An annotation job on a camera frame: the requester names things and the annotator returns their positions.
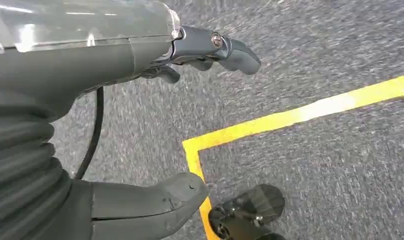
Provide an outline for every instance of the metal screw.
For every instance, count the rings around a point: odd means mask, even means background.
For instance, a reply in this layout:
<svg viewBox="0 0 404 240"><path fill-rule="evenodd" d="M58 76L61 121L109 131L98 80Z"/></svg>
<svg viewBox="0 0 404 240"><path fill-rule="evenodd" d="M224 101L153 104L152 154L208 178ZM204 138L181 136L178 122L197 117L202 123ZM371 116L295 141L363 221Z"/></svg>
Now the metal screw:
<svg viewBox="0 0 404 240"><path fill-rule="evenodd" d="M219 35L219 33L214 32L212 34L211 41L212 44L215 46L215 48L220 49L222 47L222 38L221 35Z"/></svg>

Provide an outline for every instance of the black object on floor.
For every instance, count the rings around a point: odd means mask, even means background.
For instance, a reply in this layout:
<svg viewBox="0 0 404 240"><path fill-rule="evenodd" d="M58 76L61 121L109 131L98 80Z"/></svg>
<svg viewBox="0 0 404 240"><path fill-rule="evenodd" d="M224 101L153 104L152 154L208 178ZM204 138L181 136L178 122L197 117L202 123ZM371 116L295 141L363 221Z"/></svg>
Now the black object on floor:
<svg viewBox="0 0 404 240"><path fill-rule="evenodd" d="M281 216L284 206L277 187L261 184L214 207L209 212L209 223L225 240L284 240L264 227Z"/></svg>

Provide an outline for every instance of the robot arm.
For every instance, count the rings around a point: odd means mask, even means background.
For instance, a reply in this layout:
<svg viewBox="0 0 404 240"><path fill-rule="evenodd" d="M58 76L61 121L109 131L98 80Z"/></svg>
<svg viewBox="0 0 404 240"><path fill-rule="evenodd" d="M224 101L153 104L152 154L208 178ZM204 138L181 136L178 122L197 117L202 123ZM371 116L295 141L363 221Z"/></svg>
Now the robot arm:
<svg viewBox="0 0 404 240"><path fill-rule="evenodd" d="M100 86L178 81L167 64L213 62L254 74L241 42L181 26L145 0L0 0L0 240L156 240L176 232L208 192L191 173L152 187L72 180L53 157L51 122Z"/></svg>

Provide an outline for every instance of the clear plastic casing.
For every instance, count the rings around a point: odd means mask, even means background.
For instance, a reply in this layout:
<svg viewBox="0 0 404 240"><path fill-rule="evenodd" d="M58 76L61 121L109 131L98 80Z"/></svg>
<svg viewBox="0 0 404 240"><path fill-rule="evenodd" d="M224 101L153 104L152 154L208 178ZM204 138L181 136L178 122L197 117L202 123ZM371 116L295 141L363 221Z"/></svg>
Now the clear plastic casing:
<svg viewBox="0 0 404 240"><path fill-rule="evenodd" d="M124 42L170 42L176 12L155 0L0 0L0 54Z"/></svg>

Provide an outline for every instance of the yellow floor line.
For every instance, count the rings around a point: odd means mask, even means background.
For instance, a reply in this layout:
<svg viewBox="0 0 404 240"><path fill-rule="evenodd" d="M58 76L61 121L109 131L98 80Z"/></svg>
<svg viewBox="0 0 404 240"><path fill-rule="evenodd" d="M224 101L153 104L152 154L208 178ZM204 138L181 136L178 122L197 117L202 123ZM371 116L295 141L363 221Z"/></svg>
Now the yellow floor line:
<svg viewBox="0 0 404 240"><path fill-rule="evenodd" d="M229 143L253 134L280 129L295 123L305 122L314 118L340 113L398 97L404 97L404 76L325 98L293 110L273 113L190 138L183 141L189 170L205 180L199 160L200 150ZM218 240L219 238L213 233L209 225L208 213L210 209L212 209L211 203L209 198L207 198L199 209L206 232L206 238L207 240Z"/></svg>

